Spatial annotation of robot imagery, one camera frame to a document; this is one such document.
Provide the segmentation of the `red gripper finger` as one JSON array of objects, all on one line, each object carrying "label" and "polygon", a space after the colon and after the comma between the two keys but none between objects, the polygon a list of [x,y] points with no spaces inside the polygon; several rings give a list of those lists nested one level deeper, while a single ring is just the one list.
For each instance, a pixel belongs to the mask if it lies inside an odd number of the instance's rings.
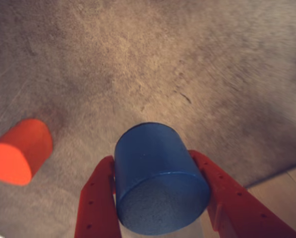
[{"label": "red gripper finger", "polygon": [[296,238],[296,231],[251,195],[207,156],[189,151],[211,188],[207,206],[222,238]]},{"label": "red gripper finger", "polygon": [[120,238],[115,206],[116,193],[113,156],[106,156],[96,166],[80,192],[76,238]]}]

